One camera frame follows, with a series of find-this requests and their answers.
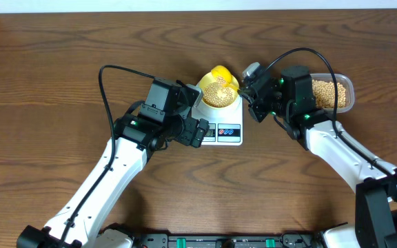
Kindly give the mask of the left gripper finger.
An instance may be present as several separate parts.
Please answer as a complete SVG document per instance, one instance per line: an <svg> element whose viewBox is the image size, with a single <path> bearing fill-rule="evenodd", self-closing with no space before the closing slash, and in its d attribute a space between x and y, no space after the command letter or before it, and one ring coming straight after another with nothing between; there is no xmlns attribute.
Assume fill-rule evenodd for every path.
<svg viewBox="0 0 397 248"><path fill-rule="evenodd" d="M194 135L192 137L191 146L194 148L199 148L203 142L205 135L209 130L209 122L203 118L201 118L196 126L194 131Z"/></svg>
<svg viewBox="0 0 397 248"><path fill-rule="evenodd" d="M203 98L203 91L196 85L186 84L185 85L188 106L191 108L197 107Z"/></svg>

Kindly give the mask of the yellow measuring scoop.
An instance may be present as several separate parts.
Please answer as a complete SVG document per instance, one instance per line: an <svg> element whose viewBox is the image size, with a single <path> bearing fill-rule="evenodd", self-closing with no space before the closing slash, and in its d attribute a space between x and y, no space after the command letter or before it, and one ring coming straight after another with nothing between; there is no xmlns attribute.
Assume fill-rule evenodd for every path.
<svg viewBox="0 0 397 248"><path fill-rule="evenodd" d="M231 88L235 92L238 91L238 86L235 86L232 83L232 74L226 67L222 65L217 65L212 68L211 74L216 79L216 81L220 83L223 87Z"/></svg>

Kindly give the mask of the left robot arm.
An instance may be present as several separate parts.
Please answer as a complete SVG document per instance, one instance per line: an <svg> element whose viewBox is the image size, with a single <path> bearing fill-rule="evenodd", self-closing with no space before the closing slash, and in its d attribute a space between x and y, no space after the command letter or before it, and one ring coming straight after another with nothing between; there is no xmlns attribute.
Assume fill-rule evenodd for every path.
<svg viewBox="0 0 397 248"><path fill-rule="evenodd" d="M110 120L112 137L102 157L69 200L42 229L28 225L17 247L95 247L105 219L132 179L153 153L171 141L198 148L209 130L205 119L191 116L203 97L195 85L153 81L144 101L133 103L117 120Z"/></svg>

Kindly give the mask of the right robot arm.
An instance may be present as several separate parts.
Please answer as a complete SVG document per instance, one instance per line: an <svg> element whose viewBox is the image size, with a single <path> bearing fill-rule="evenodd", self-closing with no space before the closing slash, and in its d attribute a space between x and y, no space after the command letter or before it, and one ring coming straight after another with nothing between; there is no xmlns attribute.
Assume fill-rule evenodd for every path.
<svg viewBox="0 0 397 248"><path fill-rule="evenodd" d="M355 223L322 231L314 245L324 247L397 247L397 167L352 138L332 113L320 109L309 70L284 69L280 78L259 63L243 71L238 93L261 122L268 114L283 120L288 135L322 158L354 190Z"/></svg>

